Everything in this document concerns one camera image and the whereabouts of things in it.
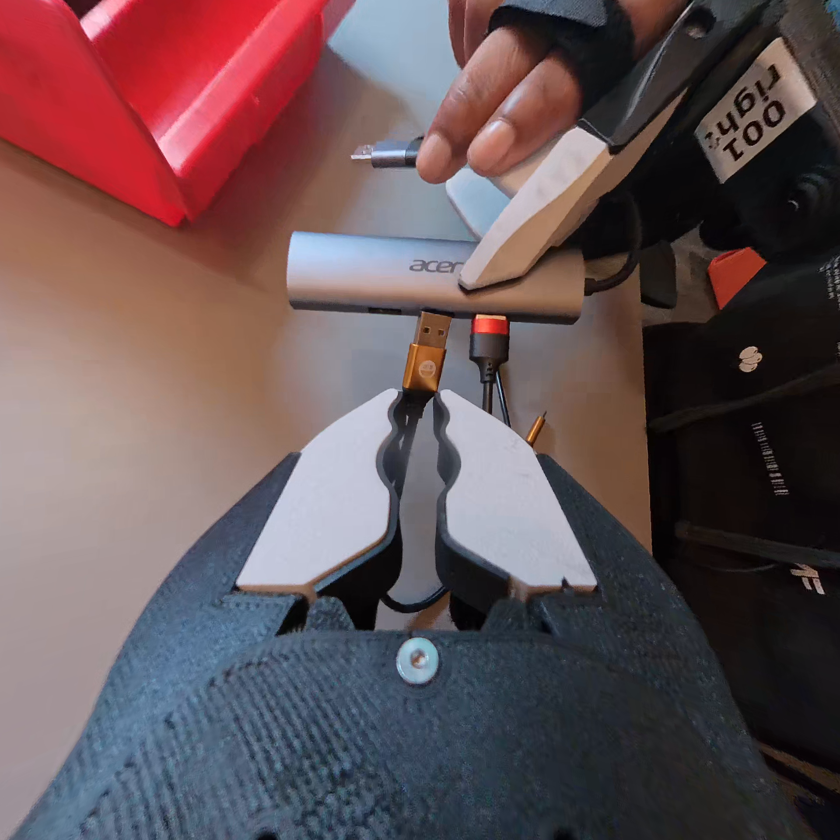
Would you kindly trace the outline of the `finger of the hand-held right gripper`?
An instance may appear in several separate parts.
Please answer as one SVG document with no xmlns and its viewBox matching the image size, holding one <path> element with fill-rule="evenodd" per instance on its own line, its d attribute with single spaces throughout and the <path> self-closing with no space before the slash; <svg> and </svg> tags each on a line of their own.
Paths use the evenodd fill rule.
<svg viewBox="0 0 840 840">
<path fill-rule="evenodd" d="M 446 182 L 449 202 L 475 241 L 480 241 L 516 194 L 516 175 L 495 178 L 464 167 Z"/>
<path fill-rule="evenodd" d="M 673 99 L 616 152 L 583 121 L 561 136 L 467 259 L 458 279 L 460 286 L 475 291 L 524 277 L 627 178 L 681 100 Z"/>
</svg>

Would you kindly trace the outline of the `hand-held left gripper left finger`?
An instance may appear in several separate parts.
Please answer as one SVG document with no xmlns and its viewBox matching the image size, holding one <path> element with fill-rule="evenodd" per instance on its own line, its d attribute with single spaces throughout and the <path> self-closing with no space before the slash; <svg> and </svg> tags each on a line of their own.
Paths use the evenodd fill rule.
<svg viewBox="0 0 840 840">
<path fill-rule="evenodd" d="M 392 494 L 377 459 L 399 395 L 384 390 L 303 448 L 239 572 L 240 591 L 315 599 L 331 574 L 383 544 Z"/>
</svg>

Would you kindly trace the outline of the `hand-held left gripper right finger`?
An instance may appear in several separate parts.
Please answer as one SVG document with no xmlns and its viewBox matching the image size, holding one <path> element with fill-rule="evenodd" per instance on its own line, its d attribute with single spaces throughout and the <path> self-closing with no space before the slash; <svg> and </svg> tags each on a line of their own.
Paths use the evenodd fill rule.
<svg viewBox="0 0 840 840">
<path fill-rule="evenodd" d="M 595 574 L 526 441 L 462 396 L 434 399 L 436 569 L 460 601 L 528 601 L 571 589 L 592 593 Z"/>
</svg>

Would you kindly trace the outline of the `silver usb plug with cable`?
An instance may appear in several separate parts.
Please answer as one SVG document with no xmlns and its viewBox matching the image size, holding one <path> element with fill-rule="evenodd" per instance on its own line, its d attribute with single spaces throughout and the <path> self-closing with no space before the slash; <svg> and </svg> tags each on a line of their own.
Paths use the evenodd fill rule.
<svg viewBox="0 0 840 840">
<path fill-rule="evenodd" d="M 417 156 L 424 136 L 421 134 L 412 140 L 381 140 L 363 144 L 351 154 L 353 161 L 368 161 L 374 168 L 415 168 Z M 620 206 L 624 210 L 628 249 L 624 266 L 611 276 L 598 280 L 584 279 L 586 297 L 609 291 L 622 285 L 637 268 L 643 244 L 643 223 L 634 196 L 627 191 L 609 194 L 600 200 L 600 204 Z"/>
</svg>

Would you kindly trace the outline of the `red plastic bin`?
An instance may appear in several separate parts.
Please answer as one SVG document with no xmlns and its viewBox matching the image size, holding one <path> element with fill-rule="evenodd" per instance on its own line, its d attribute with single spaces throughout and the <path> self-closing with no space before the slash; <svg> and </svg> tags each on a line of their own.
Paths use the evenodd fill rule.
<svg viewBox="0 0 840 840">
<path fill-rule="evenodd" d="M 213 201 L 353 1 L 2 1 L 2 139 L 176 227 Z"/>
</svg>

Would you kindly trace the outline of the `person's right hand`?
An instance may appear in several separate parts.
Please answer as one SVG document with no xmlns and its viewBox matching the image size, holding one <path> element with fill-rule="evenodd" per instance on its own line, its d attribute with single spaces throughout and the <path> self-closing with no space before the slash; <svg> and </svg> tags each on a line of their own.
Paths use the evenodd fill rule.
<svg viewBox="0 0 840 840">
<path fill-rule="evenodd" d="M 528 159 L 625 78 L 685 1 L 448 3 L 460 72 L 425 132 L 432 184 L 463 165 L 496 177 Z"/>
</svg>

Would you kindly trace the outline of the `orange plastic piece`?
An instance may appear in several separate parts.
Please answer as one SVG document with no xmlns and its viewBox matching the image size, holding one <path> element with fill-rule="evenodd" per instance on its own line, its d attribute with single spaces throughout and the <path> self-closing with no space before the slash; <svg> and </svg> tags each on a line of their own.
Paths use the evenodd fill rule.
<svg viewBox="0 0 840 840">
<path fill-rule="evenodd" d="M 729 250 L 714 257 L 707 275 L 717 308 L 724 309 L 766 265 L 766 260 L 753 248 Z"/>
</svg>

